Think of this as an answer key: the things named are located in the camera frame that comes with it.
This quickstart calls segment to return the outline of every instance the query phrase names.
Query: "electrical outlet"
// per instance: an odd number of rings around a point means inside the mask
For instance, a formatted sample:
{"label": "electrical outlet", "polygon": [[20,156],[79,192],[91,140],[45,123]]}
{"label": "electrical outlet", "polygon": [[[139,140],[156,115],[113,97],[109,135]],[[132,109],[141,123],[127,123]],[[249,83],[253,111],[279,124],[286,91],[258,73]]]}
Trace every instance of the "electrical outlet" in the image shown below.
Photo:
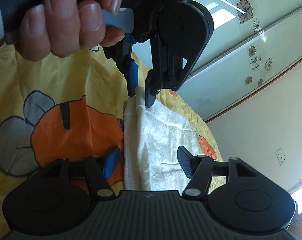
{"label": "electrical outlet", "polygon": [[283,156],[282,158],[279,159],[279,163],[280,163],[281,167],[287,163],[285,156]]}
{"label": "electrical outlet", "polygon": [[280,160],[283,156],[284,156],[284,153],[283,153],[283,150],[282,148],[278,149],[276,152],[275,152],[276,156],[278,157],[278,160]]}

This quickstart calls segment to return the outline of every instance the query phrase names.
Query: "wooden trim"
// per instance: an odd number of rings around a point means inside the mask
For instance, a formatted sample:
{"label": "wooden trim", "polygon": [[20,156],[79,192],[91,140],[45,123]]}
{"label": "wooden trim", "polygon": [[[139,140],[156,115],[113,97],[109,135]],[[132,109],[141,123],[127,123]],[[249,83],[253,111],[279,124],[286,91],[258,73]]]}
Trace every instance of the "wooden trim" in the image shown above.
{"label": "wooden trim", "polygon": [[219,116],[225,114],[226,112],[229,112],[230,110],[232,110],[233,108],[237,107],[239,104],[242,104],[243,102],[245,102],[246,100],[248,100],[249,98],[253,97],[254,95],[256,95],[257,93],[259,93],[261,90],[263,90],[264,88],[268,87],[269,85],[271,85],[274,81],[278,80],[280,77],[282,77],[284,74],[288,73],[291,69],[293,69],[296,65],[298,65],[300,62],[302,61],[302,58],[297,61],[294,65],[292,65],[291,67],[289,67],[286,71],[284,71],[283,73],[281,73],[280,75],[278,75],[275,79],[273,79],[272,81],[270,81],[268,84],[266,84],[265,86],[261,87],[260,89],[258,89],[257,91],[253,92],[251,95],[247,96],[246,98],[243,98],[241,101],[237,102],[236,104],[234,104],[233,106],[229,107],[228,109],[225,109],[223,112],[217,114],[216,116],[206,120],[206,123],[209,123],[211,121],[213,121],[214,119],[218,118]]}

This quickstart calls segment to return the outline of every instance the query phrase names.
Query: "yellow quilt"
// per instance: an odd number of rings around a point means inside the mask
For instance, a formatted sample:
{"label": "yellow quilt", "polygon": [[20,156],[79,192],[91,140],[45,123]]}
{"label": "yellow quilt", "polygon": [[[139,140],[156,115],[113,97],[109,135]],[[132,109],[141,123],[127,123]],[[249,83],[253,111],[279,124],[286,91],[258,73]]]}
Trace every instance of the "yellow quilt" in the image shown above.
{"label": "yellow quilt", "polygon": [[[149,68],[132,57],[144,86]],[[179,95],[162,90],[157,98],[189,119],[200,152],[222,161],[208,126]],[[59,157],[78,161],[103,155],[114,145],[123,150],[127,99],[126,80],[102,48],[65,59],[50,54],[36,63],[23,59],[13,46],[0,48],[0,238],[9,231],[3,199],[38,167]],[[116,192],[124,189],[123,162],[121,157],[108,178]],[[223,182],[214,178],[211,188]]]}

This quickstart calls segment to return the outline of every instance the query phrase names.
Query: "white wall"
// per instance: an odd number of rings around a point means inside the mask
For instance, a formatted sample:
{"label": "white wall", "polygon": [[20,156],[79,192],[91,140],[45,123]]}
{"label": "white wall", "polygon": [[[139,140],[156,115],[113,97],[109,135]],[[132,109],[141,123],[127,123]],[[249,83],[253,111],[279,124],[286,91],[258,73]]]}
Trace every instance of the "white wall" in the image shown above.
{"label": "white wall", "polygon": [[284,189],[294,186],[302,180],[302,62],[208,126],[225,161],[238,156]]}

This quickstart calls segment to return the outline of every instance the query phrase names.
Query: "metal rivet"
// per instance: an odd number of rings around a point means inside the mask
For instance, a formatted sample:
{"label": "metal rivet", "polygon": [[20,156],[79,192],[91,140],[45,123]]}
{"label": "metal rivet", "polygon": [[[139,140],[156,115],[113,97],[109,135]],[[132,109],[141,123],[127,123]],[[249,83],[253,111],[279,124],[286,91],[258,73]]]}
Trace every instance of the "metal rivet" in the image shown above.
{"label": "metal rivet", "polygon": [[107,188],[99,189],[96,193],[100,197],[110,197],[113,194],[112,190]]}
{"label": "metal rivet", "polygon": [[186,194],[190,197],[197,197],[201,194],[201,191],[199,191],[197,188],[188,188],[186,190]]}

